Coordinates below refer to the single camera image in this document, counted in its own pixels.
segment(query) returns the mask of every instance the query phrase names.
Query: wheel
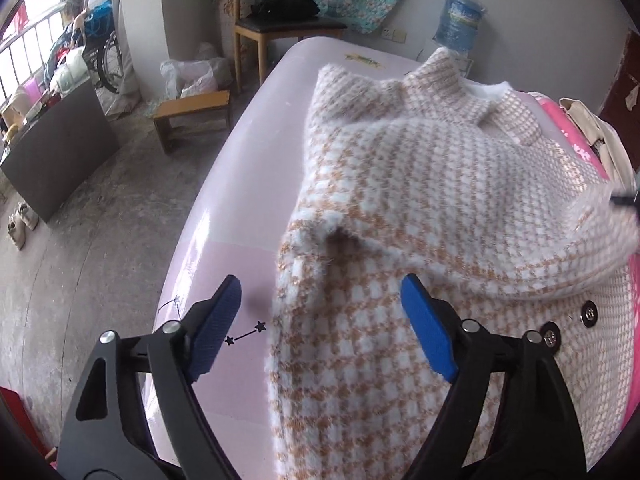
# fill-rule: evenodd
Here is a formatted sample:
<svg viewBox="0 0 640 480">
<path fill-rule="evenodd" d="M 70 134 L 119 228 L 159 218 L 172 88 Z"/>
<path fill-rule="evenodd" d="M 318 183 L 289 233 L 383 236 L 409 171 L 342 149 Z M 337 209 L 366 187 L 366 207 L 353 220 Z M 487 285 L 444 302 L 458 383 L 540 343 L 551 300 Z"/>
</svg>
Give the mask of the wheel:
<svg viewBox="0 0 640 480">
<path fill-rule="evenodd" d="M 122 70 L 122 53 L 115 30 L 103 44 L 98 46 L 96 65 L 102 85 L 109 92 L 117 94 L 124 72 Z"/>
</svg>

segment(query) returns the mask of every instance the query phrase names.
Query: metal railing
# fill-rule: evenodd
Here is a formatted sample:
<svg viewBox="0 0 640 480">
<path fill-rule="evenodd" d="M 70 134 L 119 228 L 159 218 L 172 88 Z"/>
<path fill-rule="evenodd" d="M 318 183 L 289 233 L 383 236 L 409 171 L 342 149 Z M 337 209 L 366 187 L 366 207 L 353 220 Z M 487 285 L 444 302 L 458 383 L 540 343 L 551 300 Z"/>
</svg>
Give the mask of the metal railing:
<svg viewBox="0 0 640 480">
<path fill-rule="evenodd" d="M 18 85 L 39 76 L 53 43 L 63 32 L 62 10 L 57 4 L 0 43 L 0 99 L 9 100 Z"/>
</svg>

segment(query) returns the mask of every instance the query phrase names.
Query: white sneaker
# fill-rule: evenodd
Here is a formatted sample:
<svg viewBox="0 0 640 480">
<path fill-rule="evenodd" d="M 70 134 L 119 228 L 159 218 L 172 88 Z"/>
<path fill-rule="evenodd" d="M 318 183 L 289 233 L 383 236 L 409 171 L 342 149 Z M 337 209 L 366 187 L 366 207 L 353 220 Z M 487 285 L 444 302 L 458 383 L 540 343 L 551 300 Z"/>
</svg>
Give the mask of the white sneaker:
<svg viewBox="0 0 640 480">
<path fill-rule="evenodd" d="M 36 228 L 38 222 L 40 221 L 40 217 L 36 215 L 36 212 L 31 209 L 26 202 L 20 202 L 18 204 L 17 214 L 27 225 L 27 227 L 32 231 Z"/>
<path fill-rule="evenodd" d="M 9 225 L 7 226 L 9 238 L 14 245 L 20 250 L 24 245 L 24 222 L 19 216 L 9 216 Z"/>
</svg>

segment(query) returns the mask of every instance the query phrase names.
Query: houndstooth sweater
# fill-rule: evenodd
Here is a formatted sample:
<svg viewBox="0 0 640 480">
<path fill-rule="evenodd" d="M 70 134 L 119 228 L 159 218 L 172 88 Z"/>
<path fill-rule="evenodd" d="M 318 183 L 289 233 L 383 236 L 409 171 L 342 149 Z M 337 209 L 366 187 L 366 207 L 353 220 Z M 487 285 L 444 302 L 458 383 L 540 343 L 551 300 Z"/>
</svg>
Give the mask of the houndstooth sweater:
<svg viewBox="0 0 640 480">
<path fill-rule="evenodd" d="M 402 310 L 409 272 L 490 332 L 558 324 L 593 465 L 620 430 L 632 368 L 638 229 L 609 205 L 612 185 L 543 137 L 507 84 L 463 82 L 446 49 L 402 81 L 325 67 L 305 135 L 268 361 L 279 476 L 399 479 L 418 453 L 448 384 Z M 484 456 L 501 380 L 468 462 Z"/>
</svg>

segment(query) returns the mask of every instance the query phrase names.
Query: blue gripper pad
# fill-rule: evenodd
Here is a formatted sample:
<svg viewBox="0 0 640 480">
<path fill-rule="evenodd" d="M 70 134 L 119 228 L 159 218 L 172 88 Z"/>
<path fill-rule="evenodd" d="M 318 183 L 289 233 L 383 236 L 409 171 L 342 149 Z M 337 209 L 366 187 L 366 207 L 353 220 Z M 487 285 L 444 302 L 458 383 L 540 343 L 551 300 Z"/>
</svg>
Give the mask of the blue gripper pad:
<svg viewBox="0 0 640 480">
<path fill-rule="evenodd" d="M 411 277 L 406 276 L 402 280 L 400 299 L 431 368 L 452 383 L 458 374 L 453 345 L 429 298 L 422 294 Z"/>
<path fill-rule="evenodd" d="M 223 283 L 209 300 L 214 301 L 215 305 L 193 338 L 191 358 L 186 371 L 186 378 L 190 383 L 194 383 L 202 374 L 211 370 L 213 361 L 240 309 L 240 280 L 230 275 L 225 281 L 226 286 Z"/>
</svg>

